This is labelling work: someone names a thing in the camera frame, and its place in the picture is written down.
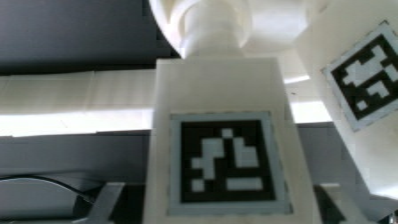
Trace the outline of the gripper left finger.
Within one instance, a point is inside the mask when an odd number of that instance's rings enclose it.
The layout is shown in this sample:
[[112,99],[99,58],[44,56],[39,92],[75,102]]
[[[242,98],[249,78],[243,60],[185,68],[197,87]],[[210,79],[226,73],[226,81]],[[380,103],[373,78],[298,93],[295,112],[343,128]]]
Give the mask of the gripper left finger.
[[98,190],[94,201],[76,201],[73,208],[76,219],[71,221],[73,224],[114,224],[110,217],[122,188],[122,182],[108,182]]

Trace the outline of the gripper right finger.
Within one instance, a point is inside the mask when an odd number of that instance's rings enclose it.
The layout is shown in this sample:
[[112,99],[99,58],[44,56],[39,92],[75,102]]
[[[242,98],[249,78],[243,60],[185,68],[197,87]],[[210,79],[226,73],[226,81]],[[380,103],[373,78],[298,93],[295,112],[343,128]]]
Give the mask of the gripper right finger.
[[364,216],[341,185],[323,183],[314,186],[321,224],[377,224]]

